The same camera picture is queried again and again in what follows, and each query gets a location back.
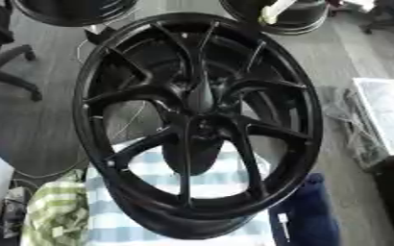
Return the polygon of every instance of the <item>wheel spoke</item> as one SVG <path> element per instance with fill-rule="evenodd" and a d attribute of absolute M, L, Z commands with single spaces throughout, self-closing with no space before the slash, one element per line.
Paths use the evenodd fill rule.
<path fill-rule="evenodd" d="M 150 150 L 152 148 L 162 145 L 164 142 L 170 140 L 175 136 L 175 132 L 166 127 L 154 135 L 149 135 L 140 139 L 130 146 L 125 147 L 121 151 L 106 158 L 106 161 L 113 160 L 117 167 L 128 168 L 130 161 L 139 154 Z"/>
<path fill-rule="evenodd" d="M 237 99 L 238 97 L 244 98 L 248 93 L 270 90 L 276 87 L 289 89 L 289 90 L 306 89 L 306 86 L 298 85 L 288 81 L 282 81 L 282 80 L 272 81 L 272 80 L 244 78 L 233 82 L 233 85 L 230 86 L 223 93 L 223 95 L 220 98 L 220 101 L 224 103 L 228 103 L 231 102 L 231 100 Z"/>
<path fill-rule="evenodd" d="M 149 81 L 151 81 L 153 76 L 150 71 L 125 57 L 124 54 L 122 54 L 116 48 L 108 48 L 106 52 L 113 64 L 118 66 L 126 65 L 143 83 L 149 83 Z"/>
<path fill-rule="evenodd" d="M 182 65 L 185 69 L 186 77 L 191 81 L 189 85 L 189 89 L 194 89 L 200 83 L 207 83 L 207 70 L 205 65 L 205 50 L 208 46 L 209 40 L 213 35 L 214 30 L 218 27 L 218 22 L 212 22 L 205 36 L 202 38 L 198 45 L 197 52 L 190 51 L 189 48 L 186 47 L 184 42 L 175 37 L 170 31 L 161 26 L 160 23 L 153 24 L 152 26 L 158 29 L 161 33 L 167 37 L 169 43 L 175 48 L 175 50 L 179 53 L 182 58 Z"/>
<path fill-rule="evenodd" d="M 149 101 L 158 109 L 166 111 L 172 111 L 182 104 L 181 100 L 173 92 L 168 91 L 164 87 L 147 85 L 131 86 L 124 90 L 101 94 L 86 99 L 85 104 L 93 111 L 100 113 L 107 106 L 138 100 Z"/>
<path fill-rule="evenodd" d="M 181 172 L 181 190 L 179 200 L 184 207 L 191 206 L 191 130 L 193 127 L 192 119 L 186 119 L 184 129 L 179 135 L 180 154 L 183 163 Z"/>
<path fill-rule="evenodd" d="M 308 135 L 294 132 L 286 127 L 262 122 L 248 116 L 241 115 L 239 120 L 247 126 L 249 135 L 264 135 L 274 137 L 284 140 L 289 144 L 299 144 L 311 140 Z"/>
<path fill-rule="evenodd" d="M 246 126 L 236 125 L 236 131 L 232 136 L 232 143 L 242 158 L 248 171 L 249 192 L 256 198 L 262 198 L 266 194 L 266 188 L 259 173 L 259 166 L 251 145 L 251 141 L 246 133 Z"/>
<path fill-rule="evenodd" d="M 239 70 L 238 76 L 240 74 L 248 74 L 251 71 L 251 68 L 253 67 L 253 65 L 257 61 L 257 57 L 259 56 L 259 54 L 261 53 L 261 51 L 264 49 L 265 46 L 266 46 L 266 43 L 264 41 L 261 41 L 259 43 L 259 46 L 257 47 L 257 49 L 253 52 L 253 54 L 249 57 L 248 61 L 246 61 L 246 63 Z"/>
<path fill-rule="evenodd" d="M 181 56 L 181 69 L 185 70 L 185 75 L 188 78 L 192 78 L 194 75 L 192 55 L 186 48 L 185 44 L 179 38 L 175 37 L 170 31 L 162 27 L 160 23 L 152 24 L 152 27 L 159 30 L 165 37 L 167 37 L 169 44 L 171 44 Z"/>

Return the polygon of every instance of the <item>wheel rim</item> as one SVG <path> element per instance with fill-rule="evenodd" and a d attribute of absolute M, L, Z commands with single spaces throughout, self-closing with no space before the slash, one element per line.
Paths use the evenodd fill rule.
<path fill-rule="evenodd" d="M 247 28 L 208 14 L 152 16 L 124 27 L 97 47 L 81 71 L 73 104 L 78 136 L 119 207 L 152 231 L 178 238 L 209 238 L 230 232 L 291 194 L 315 162 L 321 144 L 322 117 L 308 76 L 274 40 Z M 223 58 L 228 57 L 229 49 L 247 59 L 238 60 L 238 67 L 229 66 L 226 60 L 231 59 Z M 163 53 L 165 59 L 160 61 L 153 61 L 153 55 L 148 61 L 147 52 L 154 50 L 167 50 L 168 55 Z M 217 53 L 223 62 L 215 60 Z M 146 57 L 144 62 L 139 56 Z M 158 69 L 163 70 L 168 61 L 169 67 L 176 69 L 167 76 L 174 79 L 166 82 Z M 126 67 L 132 75 L 123 81 L 130 86 L 101 89 L 107 84 L 100 79 L 106 63 Z M 199 85 L 209 85 L 213 103 L 195 110 L 187 98 Z M 264 103 L 271 97 L 276 104 L 281 102 L 277 109 L 282 108 L 278 111 L 283 113 L 273 112 Z M 163 129 L 115 153 L 104 129 L 103 111 L 108 105 L 134 100 L 153 104 Z M 261 118 L 269 114 L 288 118 L 293 109 L 298 115 L 296 129 L 243 116 L 235 107 L 242 102 L 255 108 Z M 256 168 L 249 135 L 279 138 L 289 148 L 280 165 L 264 181 Z M 236 147 L 249 175 L 246 191 L 216 199 L 192 197 L 191 145 L 198 140 L 213 141 L 213 146 L 217 141 L 228 140 Z M 165 147 L 166 143 L 179 146 L 177 153 L 184 153 L 179 171 L 181 192 L 177 196 L 146 184 L 127 168 L 132 157 L 159 145 Z M 165 221 L 157 224 L 154 214 L 163 216 Z M 160 229 L 168 220 L 172 225 L 185 224 L 186 229 L 181 235 L 172 233 L 174 228 Z M 202 225 L 205 231 L 195 234 L 193 229 Z"/>
<path fill-rule="evenodd" d="M 220 0 L 224 9 L 239 21 L 260 27 L 276 35 L 296 36 L 312 32 L 327 19 L 329 7 L 324 0 L 301 0 L 280 14 L 278 22 L 263 25 L 258 22 L 261 10 L 270 4 L 267 0 Z"/>
<path fill-rule="evenodd" d="M 12 0 L 25 15 L 46 24 L 83 27 L 115 19 L 132 8 L 137 0 Z"/>

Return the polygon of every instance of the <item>striped cloth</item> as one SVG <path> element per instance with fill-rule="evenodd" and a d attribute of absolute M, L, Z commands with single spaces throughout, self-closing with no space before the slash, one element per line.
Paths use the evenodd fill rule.
<path fill-rule="evenodd" d="M 27 207 L 21 246 L 84 245 L 88 212 L 83 175 L 73 170 L 36 192 Z"/>
<path fill-rule="evenodd" d="M 116 145 L 114 149 L 119 151 L 125 146 L 127 143 Z M 179 176 L 164 162 L 161 149 L 157 147 L 135 157 L 130 169 L 158 189 L 178 194 Z M 257 158 L 259 170 L 266 177 L 270 171 L 269 164 Z M 246 169 L 235 148 L 226 142 L 213 168 L 201 176 L 192 177 L 191 194 L 194 198 L 229 196 L 245 190 L 247 185 Z M 103 178 L 93 167 L 87 170 L 86 194 L 89 206 L 88 246 L 275 245 L 267 211 L 227 235 L 207 240 L 179 240 L 150 232 L 127 216 L 113 201 Z"/>

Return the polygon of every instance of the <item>cable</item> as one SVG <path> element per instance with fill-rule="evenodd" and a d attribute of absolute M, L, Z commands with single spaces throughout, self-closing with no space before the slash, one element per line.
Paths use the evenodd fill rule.
<path fill-rule="evenodd" d="M 146 107 L 146 102 L 143 102 L 142 105 L 140 106 L 140 108 L 138 109 L 138 111 L 135 113 L 135 115 L 133 115 L 133 117 L 130 119 L 130 121 L 127 123 L 127 125 L 125 125 L 119 132 L 117 132 L 113 137 L 112 140 L 116 140 L 116 138 L 121 135 L 124 131 L 126 131 L 134 122 L 135 120 L 141 115 L 141 113 L 143 112 L 143 110 Z M 52 173 L 52 174 L 46 174 L 46 175 L 41 175 L 41 176 L 36 176 L 36 175 L 31 175 L 28 173 L 25 173 L 23 171 L 19 171 L 17 169 L 14 169 L 15 173 L 18 173 L 21 176 L 33 179 L 33 180 L 41 180 L 41 179 L 46 179 L 46 178 L 51 178 L 51 177 L 56 177 L 59 176 L 61 174 L 67 173 L 71 170 L 73 170 L 76 166 L 78 166 L 79 164 L 83 163 L 84 161 L 87 161 L 87 158 L 85 158 L 84 160 L 79 160 L 76 163 L 74 163 L 73 165 L 71 165 L 70 167 L 64 169 L 63 171 L 59 171 L 56 173 Z M 38 189 L 38 185 L 30 182 L 30 181 L 26 181 L 26 180 L 22 180 L 22 179 L 13 179 L 13 181 L 15 182 L 22 182 L 22 183 L 26 183 L 28 185 L 31 185 L 32 187 L 35 187 L 36 190 Z"/>
<path fill-rule="evenodd" d="M 73 165 L 71 165 L 70 167 L 68 167 L 67 169 L 64 169 L 63 171 L 59 171 L 56 173 L 52 173 L 52 174 L 46 174 L 46 175 L 41 175 L 41 176 L 35 176 L 35 175 L 31 175 L 31 174 L 27 174 L 25 172 L 19 171 L 17 169 L 14 169 L 15 173 L 18 173 L 19 175 L 22 175 L 24 177 L 33 179 L 33 180 L 41 180 L 41 179 L 46 179 L 46 178 L 51 178 L 51 177 L 56 177 L 59 176 L 61 174 L 67 173 L 71 170 L 73 170 L 76 166 L 78 166 L 79 164 L 83 163 L 84 161 L 87 161 L 87 158 L 85 158 L 84 160 L 79 160 L 76 163 L 74 163 Z"/>
<path fill-rule="evenodd" d="M 88 42 L 87 39 L 83 40 L 83 41 L 78 45 L 78 47 L 76 48 L 76 59 L 78 60 L 78 62 L 79 62 L 80 64 L 84 64 L 84 61 L 82 61 L 82 59 L 81 59 L 81 49 L 82 49 L 82 47 L 83 47 L 87 42 Z"/>
<path fill-rule="evenodd" d="M 126 131 L 131 124 L 133 124 L 133 122 L 138 118 L 138 116 L 143 112 L 143 110 L 146 107 L 146 102 L 143 102 L 142 105 L 140 106 L 140 109 L 138 109 L 138 111 L 135 113 L 135 115 L 130 119 L 130 121 L 127 123 L 127 125 L 125 125 L 125 127 L 123 127 L 119 132 L 117 132 L 113 137 L 112 140 L 116 140 L 116 138 L 121 135 L 124 131 Z"/>
<path fill-rule="evenodd" d="M 109 25 L 111 25 L 111 24 L 113 24 L 113 23 L 116 23 L 116 22 L 118 22 L 118 21 L 121 21 L 121 20 L 123 20 L 123 19 L 129 17 L 129 16 L 132 15 L 133 13 L 138 12 L 138 11 L 140 11 L 140 8 L 135 8 L 135 9 L 133 9 L 133 10 L 130 11 L 130 12 L 124 13 L 124 15 L 122 15 L 121 17 L 119 17 L 119 18 L 117 18 L 117 19 L 114 19 L 114 20 L 112 20 L 112 21 L 109 21 L 108 23 L 103 23 L 103 25 L 109 27 Z"/>

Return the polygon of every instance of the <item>floor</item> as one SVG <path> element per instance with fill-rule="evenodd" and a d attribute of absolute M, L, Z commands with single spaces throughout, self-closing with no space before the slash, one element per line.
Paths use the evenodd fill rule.
<path fill-rule="evenodd" d="M 139 1 L 131 19 L 160 12 L 208 12 L 228 16 L 213 0 Z M 113 26 L 120 26 L 122 20 Z M 308 72 L 322 95 L 328 86 L 345 86 L 354 77 L 394 78 L 394 31 L 364 35 L 360 16 L 340 14 L 319 30 L 300 37 L 274 37 Z M 80 29 L 51 27 L 16 12 L 12 19 L 16 44 L 33 45 L 38 60 L 19 58 L 4 68 L 40 86 L 44 99 L 33 103 L 18 88 L 0 84 L 0 156 L 24 172 L 43 176 L 73 163 L 85 163 L 71 119 L 71 98 L 81 67 L 76 48 L 85 36 Z M 92 46 L 84 44 L 82 59 Z M 130 119 L 134 111 L 125 113 Z M 151 123 L 137 119 L 126 133 L 140 135 Z M 363 173 L 345 150 L 339 125 L 326 120 L 325 139 L 316 171 L 327 178 L 335 215 L 345 246 L 394 246 L 394 232 L 372 178 Z M 49 181 L 45 178 L 38 184 Z"/>

